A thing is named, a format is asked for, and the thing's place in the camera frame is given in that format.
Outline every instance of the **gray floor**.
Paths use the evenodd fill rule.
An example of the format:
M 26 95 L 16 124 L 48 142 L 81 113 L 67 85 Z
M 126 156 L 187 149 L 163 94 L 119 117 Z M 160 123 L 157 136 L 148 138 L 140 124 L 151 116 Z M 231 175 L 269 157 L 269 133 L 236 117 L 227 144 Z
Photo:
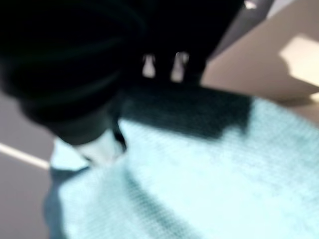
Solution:
M 0 144 L 49 160 L 52 136 L 31 124 L 14 102 L 0 95 Z M 48 171 L 0 153 L 0 238 L 45 239 L 42 201 Z

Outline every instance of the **knit texture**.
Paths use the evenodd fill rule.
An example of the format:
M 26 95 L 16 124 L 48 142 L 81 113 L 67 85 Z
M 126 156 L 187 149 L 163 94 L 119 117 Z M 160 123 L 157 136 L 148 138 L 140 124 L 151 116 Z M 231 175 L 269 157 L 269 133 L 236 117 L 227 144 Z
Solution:
M 306 120 L 176 85 L 130 89 L 119 124 L 128 150 L 112 167 L 56 148 L 51 239 L 319 238 L 319 130 Z

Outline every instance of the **person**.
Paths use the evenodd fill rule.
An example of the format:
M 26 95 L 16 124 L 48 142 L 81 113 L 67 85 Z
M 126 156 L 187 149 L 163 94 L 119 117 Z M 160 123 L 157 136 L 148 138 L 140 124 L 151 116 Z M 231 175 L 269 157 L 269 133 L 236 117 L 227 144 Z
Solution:
M 196 85 L 242 0 L 12 0 L 0 3 L 2 89 L 29 119 L 72 145 L 98 138 L 104 111 L 142 77 L 143 56 L 169 82 L 175 54 Z

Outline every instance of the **white line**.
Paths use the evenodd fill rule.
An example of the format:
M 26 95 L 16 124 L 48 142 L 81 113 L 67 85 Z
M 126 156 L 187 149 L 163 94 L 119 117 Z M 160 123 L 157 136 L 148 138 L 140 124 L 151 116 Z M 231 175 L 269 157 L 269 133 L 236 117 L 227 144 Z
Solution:
M 3 143 L 0 143 L 0 152 L 6 154 L 10 157 L 18 159 L 24 163 L 31 164 L 33 166 L 48 170 L 49 163 L 41 158 L 35 157 L 33 155 L 24 153 L 20 150 L 7 146 Z

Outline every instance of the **black sleeve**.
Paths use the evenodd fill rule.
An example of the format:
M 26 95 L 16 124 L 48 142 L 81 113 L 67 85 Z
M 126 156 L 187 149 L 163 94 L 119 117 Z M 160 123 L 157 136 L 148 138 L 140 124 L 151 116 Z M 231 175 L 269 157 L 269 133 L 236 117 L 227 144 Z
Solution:
M 1 86 L 30 119 L 84 143 L 106 127 L 101 109 L 138 57 L 144 19 L 118 1 L 44 2 L 0 3 Z

